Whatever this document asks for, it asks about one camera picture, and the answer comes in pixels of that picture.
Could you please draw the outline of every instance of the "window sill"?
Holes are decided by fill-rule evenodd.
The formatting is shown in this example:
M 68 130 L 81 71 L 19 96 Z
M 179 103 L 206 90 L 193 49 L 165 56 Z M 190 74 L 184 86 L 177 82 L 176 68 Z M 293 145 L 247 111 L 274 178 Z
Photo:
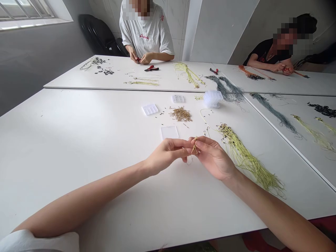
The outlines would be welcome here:
M 53 25 L 58 23 L 73 22 L 64 19 L 50 18 L 50 19 L 26 19 L 26 20 L 12 20 L 0 22 L 0 32 L 5 30 L 24 29 L 28 27 Z

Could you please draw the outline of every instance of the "white tiled wall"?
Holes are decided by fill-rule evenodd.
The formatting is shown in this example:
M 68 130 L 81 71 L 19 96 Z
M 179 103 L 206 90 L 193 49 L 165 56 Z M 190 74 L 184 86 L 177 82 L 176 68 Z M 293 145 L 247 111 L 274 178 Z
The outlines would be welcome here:
M 94 16 L 103 20 L 115 38 L 121 37 L 119 27 L 122 0 L 89 0 Z M 175 60 L 182 60 L 190 0 L 154 0 L 163 8 L 173 39 Z

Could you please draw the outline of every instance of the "gray fishing line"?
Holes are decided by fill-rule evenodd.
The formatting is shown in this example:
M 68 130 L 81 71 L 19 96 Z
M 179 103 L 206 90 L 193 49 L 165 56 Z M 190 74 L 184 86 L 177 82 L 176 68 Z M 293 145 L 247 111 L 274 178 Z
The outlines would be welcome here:
M 243 89 L 240 87 L 237 87 L 233 85 L 226 77 L 220 76 L 220 80 L 225 81 L 226 85 L 230 89 L 230 92 L 233 93 L 233 98 L 236 102 L 243 102 L 245 101 L 244 95 L 243 95 Z
M 281 114 L 279 111 L 275 110 L 272 105 L 266 100 L 266 98 L 262 97 L 258 93 L 250 94 L 254 99 L 256 99 L 261 105 L 263 105 L 269 112 L 275 115 L 280 120 L 280 125 L 285 125 L 287 129 L 289 129 L 294 134 L 297 134 L 295 127 L 291 124 L 291 122 Z
M 226 87 L 223 86 L 223 84 L 221 83 L 221 81 L 214 75 L 211 76 L 205 76 L 205 78 L 210 79 L 214 82 L 216 82 L 217 84 L 217 91 L 221 92 L 223 95 L 223 98 L 225 101 L 227 102 L 233 102 L 231 95 L 228 94 L 228 90 L 226 89 Z

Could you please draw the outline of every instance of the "red object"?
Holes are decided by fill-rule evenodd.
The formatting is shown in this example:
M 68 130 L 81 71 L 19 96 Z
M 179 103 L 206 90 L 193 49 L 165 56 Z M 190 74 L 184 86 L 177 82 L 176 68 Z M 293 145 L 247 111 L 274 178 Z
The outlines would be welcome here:
M 145 69 L 146 72 L 148 71 L 157 71 L 159 68 L 154 68 L 154 65 L 151 65 L 149 68 Z
M 336 235 L 336 215 L 329 216 L 325 218 L 319 218 L 310 220 L 310 222 L 316 226 L 318 229 L 322 230 L 324 233 L 328 232 L 330 234 Z M 243 241 L 245 246 L 250 251 L 259 252 L 292 252 L 289 248 L 284 248 L 279 250 L 277 248 L 268 245 L 259 231 L 253 231 L 243 234 Z
M 215 73 L 216 75 L 218 75 L 218 71 L 219 71 L 219 70 L 218 70 L 218 68 L 217 68 L 216 71 L 214 71 L 214 70 L 212 70 L 212 68 L 210 68 L 210 71 L 213 72 L 213 73 Z

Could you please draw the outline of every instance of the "hand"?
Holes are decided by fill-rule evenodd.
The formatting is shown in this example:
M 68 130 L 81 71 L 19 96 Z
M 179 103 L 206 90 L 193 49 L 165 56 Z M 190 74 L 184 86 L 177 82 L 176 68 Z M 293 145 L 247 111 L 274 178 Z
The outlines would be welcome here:
M 127 46 L 126 46 L 126 50 L 129 52 L 129 55 L 130 55 L 130 57 L 131 57 L 131 60 L 133 60 L 135 63 L 138 64 L 138 61 L 137 61 L 138 56 L 137 56 L 137 53 L 136 53 L 136 51 L 134 50 L 134 48 L 131 47 L 130 45 L 127 45 Z
M 178 158 L 182 158 L 183 162 L 186 163 L 187 157 L 190 155 L 188 149 L 192 149 L 193 146 L 190 141 L 183 139 L 164 139 L 144 161 L 151 176 L 159 174 Z
M 278 72 L 278 71 L 283 70 L 285 67 L 286 67 L 286 65 L 283 64 L 283 63 L 278 63 L 278 64 L 274 64 L 274 65 L 270 64 L 269 70 L 271 70 L 272 72 Z
M 146 54 L 143 55 L 140 64 L 144 64 L 147 65 L 149 64 L 152 60 L 154 59 L 154 54 L 152 52 L 148 52 Z
M 189 141 L 194 145 L 195 138 L 190 137 Z M 195 156 L 216 179 L 223 181 L 239 172 L 231 158 L 216 141 L 205 136 L 197 137 L 196 150 Z
M 284 68 L 282 70 L 282 73 L 286 76 L 291 75 L 292 73 L 294 73 L 294 69 L 292 67 L 288 67 L 288 68 Z

